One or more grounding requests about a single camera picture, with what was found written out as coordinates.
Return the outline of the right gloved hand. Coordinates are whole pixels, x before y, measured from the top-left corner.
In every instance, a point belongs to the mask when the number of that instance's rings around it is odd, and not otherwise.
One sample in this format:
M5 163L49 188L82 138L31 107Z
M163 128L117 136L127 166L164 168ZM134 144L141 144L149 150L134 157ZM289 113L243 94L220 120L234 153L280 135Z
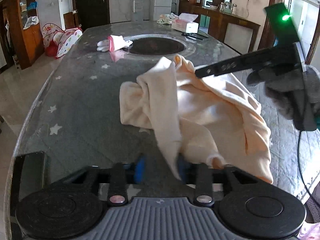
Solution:
M302 79L302 72L295 69L284 75L276 77L273 81L266 81L259 72L251 72L247 77L249 86L263 82L265 95L271 98L279 113L287 120L294 119L293 103L289 99L289 92L302 90L307 92L309 102L319 125L319 71L311 66L306 66L305 79Z

